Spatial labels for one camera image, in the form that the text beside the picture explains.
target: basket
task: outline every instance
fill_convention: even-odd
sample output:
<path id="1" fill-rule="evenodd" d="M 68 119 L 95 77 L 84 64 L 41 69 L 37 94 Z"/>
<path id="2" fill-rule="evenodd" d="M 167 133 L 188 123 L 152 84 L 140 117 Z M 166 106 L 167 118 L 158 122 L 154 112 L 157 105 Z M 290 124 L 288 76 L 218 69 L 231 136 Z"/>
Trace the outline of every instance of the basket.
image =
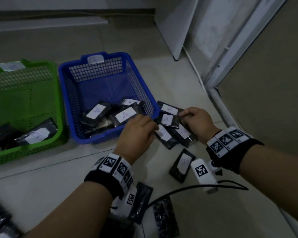
<path id="1" fill-rule="evenodd" d="M 100 56 L 101 62 L 89 63 L 88 57 L 94 56 Z M 119 136 L 124 128 L 122 125 L 92 137 L 85 135 L 79 121 L 81 113 L 100 100 L 114 104 L 119 104 L 123 97 L 143 100 L 148 116 L 155 119 L 159 115 L 159 106 L 127 53 L 84 55 L 80 60 L 62 64 L 58 73 L 71 136 L 79 144 L 104 142 Z"/>
<path id="2" fill-rule="evenodd" d="M 64 129 L 64 108 L 52 62 L 29 62 L 22 59 L 25 68 L 4 72 L 0 68 L 0 126 L 9 122 L 23 132 L 52 117 L 57 133 L 48 140 L 0 152 L 0 164 L 40 152 L 68 140 Z"/>

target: green plastic basket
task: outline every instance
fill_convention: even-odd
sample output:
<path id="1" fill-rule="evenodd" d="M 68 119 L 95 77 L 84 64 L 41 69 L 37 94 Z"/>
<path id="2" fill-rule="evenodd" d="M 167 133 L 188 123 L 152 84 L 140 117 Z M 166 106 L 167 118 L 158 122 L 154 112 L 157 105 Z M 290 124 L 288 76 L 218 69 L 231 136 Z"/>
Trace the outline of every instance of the green plastic basket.
<path id="1" fill-rule="evenodd" d="M 0 126 L 9 122 L 27 132 L 52 117 L 58 130 L 51 139 L 1 151 L 0 164 L 56 147 L 68 140 L 56 64 L 24 59 L 21 63 L 26 68 L 12 72 L 0 68 Z"/>

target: wristband with qr markers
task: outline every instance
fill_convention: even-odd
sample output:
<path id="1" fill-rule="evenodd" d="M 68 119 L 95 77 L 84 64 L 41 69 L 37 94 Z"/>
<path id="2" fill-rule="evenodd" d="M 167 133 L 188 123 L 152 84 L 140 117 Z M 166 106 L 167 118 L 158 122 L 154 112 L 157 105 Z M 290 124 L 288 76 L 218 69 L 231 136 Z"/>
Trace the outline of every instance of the wristband with qr markers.
<path id="1" fill-rule="evenodd" d="M 131 165 L 124 158 L 109 154 L 96 162 L 84 181 L 102 184 L 115 199 L 123 197 L 128 191 L 133 182 L 131 175 Z"/>
<path id="2" fill-rule="evenodd" d="M 251 135 L 230 127 L 219 131 L 207 142 L 207 152 L 214 161 L 215 166 L 222 166 L 239 174 L 243 157 L 255 144 L 264 145 Z"/>

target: blue plastic basket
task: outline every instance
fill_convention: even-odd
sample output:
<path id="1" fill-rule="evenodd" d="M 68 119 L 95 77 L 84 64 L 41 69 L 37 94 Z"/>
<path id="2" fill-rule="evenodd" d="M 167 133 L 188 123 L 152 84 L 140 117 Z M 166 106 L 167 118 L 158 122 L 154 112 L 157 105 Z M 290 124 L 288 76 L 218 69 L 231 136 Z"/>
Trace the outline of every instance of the blue plastic basket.
<path id="1" fill-rule="evenodd" d="M 94 55 L 102 55 L 104 62 L 88 64 L 87 58 Z M 100 100 L 115 104 L 123 97 L 143 100 L 148 116 L 155 119 L 159 115 L 159 106 L 127 53 L 84 55 L 62 64 L 58 72 L 71 135 L 79 144 L 104 142 L 119 136 L 124 128 L 109 129 L 91 138 L 84 134 L 80 115 Z"/>

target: forearm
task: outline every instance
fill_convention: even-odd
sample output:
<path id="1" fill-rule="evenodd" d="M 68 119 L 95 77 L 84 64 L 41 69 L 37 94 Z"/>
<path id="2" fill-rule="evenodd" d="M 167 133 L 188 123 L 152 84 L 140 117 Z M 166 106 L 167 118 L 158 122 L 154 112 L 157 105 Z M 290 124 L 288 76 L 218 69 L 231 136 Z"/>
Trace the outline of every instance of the forearm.
<path id="1" fill-rule="evenodd" d="M 298 156 L 254 145 L 244 156 L 240 173 L 298 220 Z"/>
<path id="2" fill-rule="evenodd" d="M 26 238 L 98 237 L 111 203 L 112 196 L 104 186 L 84 182 Z"/>

